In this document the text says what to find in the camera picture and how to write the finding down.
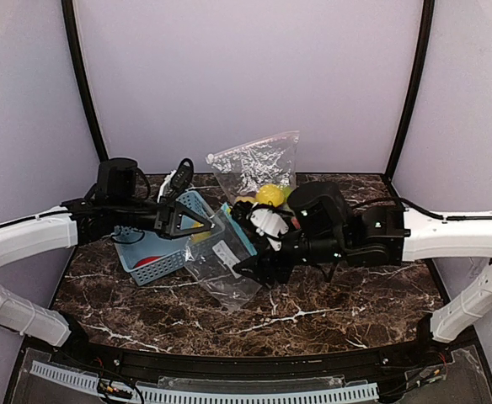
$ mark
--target blue basket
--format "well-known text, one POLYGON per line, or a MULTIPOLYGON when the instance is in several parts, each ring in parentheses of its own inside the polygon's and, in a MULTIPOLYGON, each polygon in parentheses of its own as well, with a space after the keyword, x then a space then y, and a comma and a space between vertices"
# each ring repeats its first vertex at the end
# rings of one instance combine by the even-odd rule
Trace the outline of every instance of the blue basket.
MULTIPOLYGON (((177 200, 207 219, 214 215, 211 207, 195 191, 188 191, 180 195, 177 200)), ((184 216, 181 227, 190 228, 194 224, 195 221, 184 216)), ((138 231, 133 231, 130 227, 121 227, 117 240, 120 242, 134 242, 139 237, 140 233, 138 231)), ((119 253, 122 268, 141 286, 183 268, 185 265, 183 250, 187 241, 188 237, 164 240, 155 233, 147 231, 141 241, 134 244, 115 244, 115 248, 119 253), (134 268, 141 260, 149 257, 161 258, 134 268)))

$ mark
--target brown marble countertop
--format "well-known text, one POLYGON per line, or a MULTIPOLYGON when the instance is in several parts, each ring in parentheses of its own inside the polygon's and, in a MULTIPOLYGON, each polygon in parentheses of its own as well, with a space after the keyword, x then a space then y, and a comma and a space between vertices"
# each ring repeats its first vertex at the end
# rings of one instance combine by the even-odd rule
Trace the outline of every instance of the brown marble countertop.
MULTIPOLYGON (((150 176, 154 189, 163 176, 150 176)), ((373 174, 298 174, 298 184, 333 180, 352 204, 389 196, 373 174)), ((224 201, 210 174, 193 182, 211 207, 224 201)), ((180 269, 139 287, 120 266, 112 242, 80 247, 54 309, 73 314, 91 341, 152 352, 208 356, 326 354, 401 343, 416 322, 442 306, 423 263, 347 268, 330 284, 315 268, 297 267, 291 281, 261 289, 242 310, 222 308, 180 269)))

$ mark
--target black pole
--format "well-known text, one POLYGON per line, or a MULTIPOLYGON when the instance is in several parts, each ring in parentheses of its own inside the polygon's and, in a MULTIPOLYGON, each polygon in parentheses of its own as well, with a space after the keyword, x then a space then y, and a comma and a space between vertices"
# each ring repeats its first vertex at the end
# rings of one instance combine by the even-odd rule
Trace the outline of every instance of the black pole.
POLYGON ((418 94, 418 89, 420 86, 420 79, 422 78, 422 71, 424 70, 425 54, 427 53, 428 42, 430 40, 434 6, 435 0, 424 0, 424 6, 422 8, 422 19, 420 21, 420 30, 418 33, 418 43, 416 44, 413 70, 411 72, 411 78, 409 80, 409 87, 407 88, 404 110, 401 114, 398 132, 396 132, 396 138, 392 146, 390 159, 388 160, 387 170, 385 171, 385 175, 391 181, 394 174, 396 173, 396 167, 398 166, 401 152, 404 149, 405 137, 407 136, 407 131, 409 130, 411 117, 413 116, 414 104, 416 102, 416 96, 418 94))
POLYGON ((94 148, 101 162, 109 160, 110 156, 105 149, 104 138, 100 131, 100 125, 94 110, 93 98, 88 87, 87 73, 83 64, 83 56, 81 53, 81 45, 79 43, 78 27, 76 25, 76 14, 72 0, 62 0, 62 15, 64 17, 64 25, 67 31, 68 47, 70 48, 70 57, 78 82, 79 95, 85 111, 88 128, 93 138, 94 148))

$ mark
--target white wall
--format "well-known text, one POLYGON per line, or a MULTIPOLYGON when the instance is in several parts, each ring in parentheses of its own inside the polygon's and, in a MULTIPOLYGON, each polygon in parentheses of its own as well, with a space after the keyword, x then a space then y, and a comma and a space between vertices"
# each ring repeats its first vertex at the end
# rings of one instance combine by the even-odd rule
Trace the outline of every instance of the white wall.
MULTIPOLYGON (((430 49, 394 183, 433 210, 492 209, 492 0, 436 2, 430 49)), ((439 260, 453 297, 479 260, 439 260)), ((492 312, 477 324, 492 369, 492 312)))
POLYGON ((300 130, 297 169, 384 172, 420 0, 77 0, 111 156, 167 172, 300 130))
MULTIPOLYGON (((0 221, 83 196, 96 169, 61 2, 0 1, 0 221)), ((47 306, 67 256, 49 252, 1 268, 0 282, 47 306)), ((20 343, 0 328, 0 402, 20 343)))

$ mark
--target plastic bag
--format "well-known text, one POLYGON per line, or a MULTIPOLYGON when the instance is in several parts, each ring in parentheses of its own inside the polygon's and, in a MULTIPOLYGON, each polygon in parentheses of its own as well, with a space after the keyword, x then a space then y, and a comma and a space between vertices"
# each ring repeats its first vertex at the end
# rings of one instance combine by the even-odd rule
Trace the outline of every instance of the plastic bag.
POLYGON ((299 132, 285 132, 252 141, 245 145, 209 154, 218 183, 230 203, 238 196, 255 197, 263 185, 273 183, 281 189, 296 186, 295 155, 299 132))
POLYGON ((240 309, 260 288, 233 271, 233 265, 256 254, 254 246, 228 214, 225 204, 212 218, 210 232, 192 236, 184 250, 184 266, 199 285, 230 311, 240 309))

